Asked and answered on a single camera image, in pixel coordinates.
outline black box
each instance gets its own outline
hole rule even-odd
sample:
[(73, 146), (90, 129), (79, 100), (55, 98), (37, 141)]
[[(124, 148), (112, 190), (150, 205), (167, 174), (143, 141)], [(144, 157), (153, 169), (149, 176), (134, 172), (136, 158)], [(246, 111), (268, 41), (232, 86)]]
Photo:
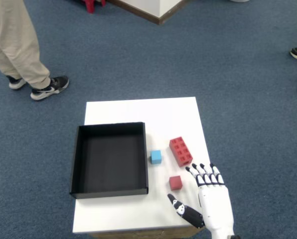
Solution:
[(74, 198), (149, 193), (143, 122), (79, 126), (75, 146)]

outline blue cube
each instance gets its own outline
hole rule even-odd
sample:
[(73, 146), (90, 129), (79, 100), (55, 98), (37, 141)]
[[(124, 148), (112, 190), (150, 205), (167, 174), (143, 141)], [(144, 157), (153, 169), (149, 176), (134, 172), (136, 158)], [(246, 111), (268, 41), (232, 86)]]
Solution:
[(162, 154), (160, 153), (160, 150), (150, 152), (150, 161), (152, 164), (162, 163)]

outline nike logo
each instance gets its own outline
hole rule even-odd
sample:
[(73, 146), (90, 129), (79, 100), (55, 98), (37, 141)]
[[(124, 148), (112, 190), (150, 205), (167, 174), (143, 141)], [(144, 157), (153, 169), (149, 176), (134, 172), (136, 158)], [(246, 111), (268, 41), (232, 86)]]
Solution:
[(42, 93), (50, 93), (50, 92), (54, 92), (55, 89), (53, 87), (51, 87), (50, 90), (47, 90), (47, 91), (38, 91), (38, 92), (42, 92)]

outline red object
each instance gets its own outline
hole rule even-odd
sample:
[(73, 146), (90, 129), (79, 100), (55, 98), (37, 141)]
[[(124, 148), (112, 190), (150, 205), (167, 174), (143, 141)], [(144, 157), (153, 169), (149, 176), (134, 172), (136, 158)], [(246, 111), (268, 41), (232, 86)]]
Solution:
[(180, 176), (170, 177), (168, 182), (172, 191), (179, 190), (183, 187)]
[[(83, 0), (87, 7), (88, 13), (94, 13), (94, 0)], [(101, 0), (102, 6), (105, 6), (105, 0)]]
[(169, 141), (169, 147), (176, 158), (179, 167), (190, 164), (193, 160), (182, 137), (174, 138)]

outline red cube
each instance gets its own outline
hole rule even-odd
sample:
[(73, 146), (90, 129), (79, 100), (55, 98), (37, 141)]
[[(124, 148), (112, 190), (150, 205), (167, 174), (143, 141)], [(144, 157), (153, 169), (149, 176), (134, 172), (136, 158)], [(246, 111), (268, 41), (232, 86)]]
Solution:
[(169, 147), (172, 150), (174, 157), (179, 167), (190, 164), (193, 160), (182, 137), (174, 138), (169, 141)]
[(170, 177), (168, 182), (172, 191), (179, 190), (183, 187), (180, 176)]

